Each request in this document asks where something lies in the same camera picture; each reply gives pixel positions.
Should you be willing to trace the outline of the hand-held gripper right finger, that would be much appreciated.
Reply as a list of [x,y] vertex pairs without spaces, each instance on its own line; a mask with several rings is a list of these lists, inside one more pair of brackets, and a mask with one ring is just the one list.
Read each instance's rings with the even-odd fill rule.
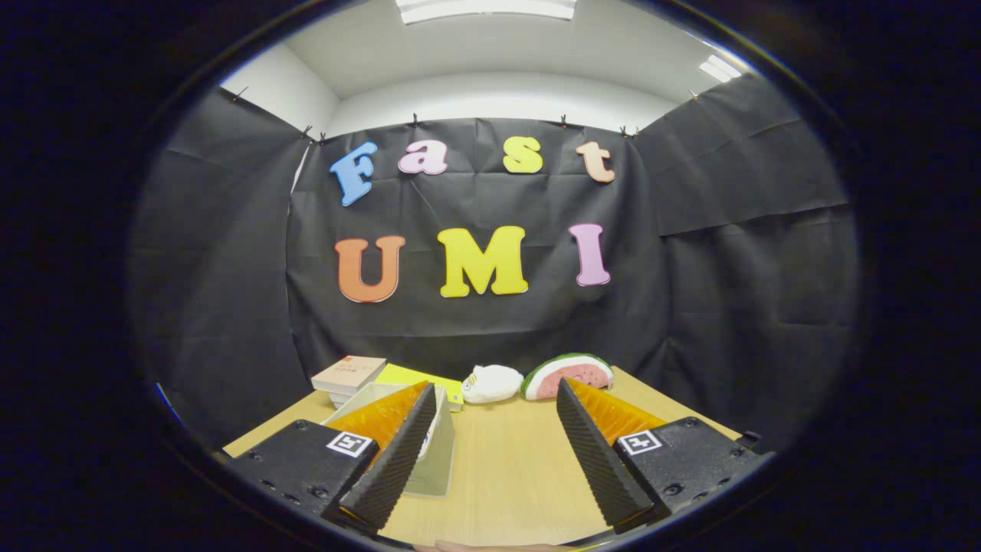
[[665,422],[578,380],[557,413],[603,520],[617,534],[690,510],[774,457],[746,431],[729,438],[696,416]]

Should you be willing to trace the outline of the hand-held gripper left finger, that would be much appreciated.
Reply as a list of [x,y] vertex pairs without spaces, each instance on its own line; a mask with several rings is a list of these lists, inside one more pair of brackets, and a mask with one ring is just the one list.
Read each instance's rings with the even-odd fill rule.
[[287,509],[378,534],[402,496],[437,409],[435,385],[417,382],[328,424],[294,420],[228,467]]

